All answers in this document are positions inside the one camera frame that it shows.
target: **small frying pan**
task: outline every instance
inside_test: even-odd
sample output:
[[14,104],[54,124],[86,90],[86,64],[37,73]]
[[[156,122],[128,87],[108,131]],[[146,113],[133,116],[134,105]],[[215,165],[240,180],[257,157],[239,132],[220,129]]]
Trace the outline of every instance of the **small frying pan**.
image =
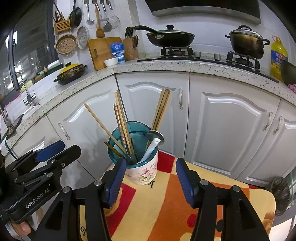
[[76,0],[74,0],[73,10],[70,13],[70,25],[72,28],[77,28],[82,20],[82,11],[79,7],[75,7]]

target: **gas stove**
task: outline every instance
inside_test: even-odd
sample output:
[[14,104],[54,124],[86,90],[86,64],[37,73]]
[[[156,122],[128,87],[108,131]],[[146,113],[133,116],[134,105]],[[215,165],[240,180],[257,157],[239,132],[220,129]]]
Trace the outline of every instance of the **gas stove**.
[[230,51],[227,54],[226,59],[221,58],[220,54],[211,54],[207,57],[202,57],[201,52],[194,52],[192,48],[188,47],[164,47],[161,49],[160,56],[139,59],[138,62],[143,61],[157,61],[157,60],[186,60],[186,61],[197,61],[197,62],[208,62],[208,63],[217,63],[222,65],[227,65],[231,67],[235,67],[238,69],[242,69],[254,74],[258,74],[265,78],[268,78],[276,83],[279,81],[273,78],[270,74],[264,72],[260,69],[260,62],[256,58],[252,58],[251,56],[242,55],[239,53],[235,53]]

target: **black dot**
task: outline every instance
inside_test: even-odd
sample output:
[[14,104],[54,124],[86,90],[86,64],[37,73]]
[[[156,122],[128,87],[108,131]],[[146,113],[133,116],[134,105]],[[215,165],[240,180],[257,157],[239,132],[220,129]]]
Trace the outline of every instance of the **black dot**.
[[223,219],[220,219],[217,224],[216,224],[216,230],[218,232],[222,232],[223,231],[223,226],[224,226],[224,221]]

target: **metal screw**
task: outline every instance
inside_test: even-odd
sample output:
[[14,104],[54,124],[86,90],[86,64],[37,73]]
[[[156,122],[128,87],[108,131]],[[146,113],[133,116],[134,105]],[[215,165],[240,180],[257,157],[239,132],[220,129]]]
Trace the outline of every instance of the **metal screw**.
[[103,182],[102,182],[102,180],[96,180],[96,181],[94,181],[94,184],[95,184],[96,186],[100,186],[100,185],[103,184]]
[[71,190],[70,187],[64,187],[64,188],[63,188],[63,193],[67,193],[67,192],[69,192],[70,190]]
[[203,186],[206,186],[206,185],[209,184],[209,182],[207,180],[205,180],[205,179],[202,179],[202,180],[200,180],[200,184],[203,185]]
[[232,189],[236,192],[239,192],[240,191],[240,187],[239,186],[233,186]]

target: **wooden spoon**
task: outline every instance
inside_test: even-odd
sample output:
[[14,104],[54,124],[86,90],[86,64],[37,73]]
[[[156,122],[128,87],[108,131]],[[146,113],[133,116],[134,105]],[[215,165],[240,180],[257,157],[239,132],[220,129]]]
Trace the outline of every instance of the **wooden spoon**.
[[97,30],[96,30],[96,37],[97,38],[104,38],[105,37],[105,33],[102,30],[101,25],[100,25],[100,21],[99,21],[100,20],[100,14],[99,14],[99,11],[96,8],[96,6],[95,6],[95,12],[96,12],[96,19],[98,21],[98,26],[97,26]]

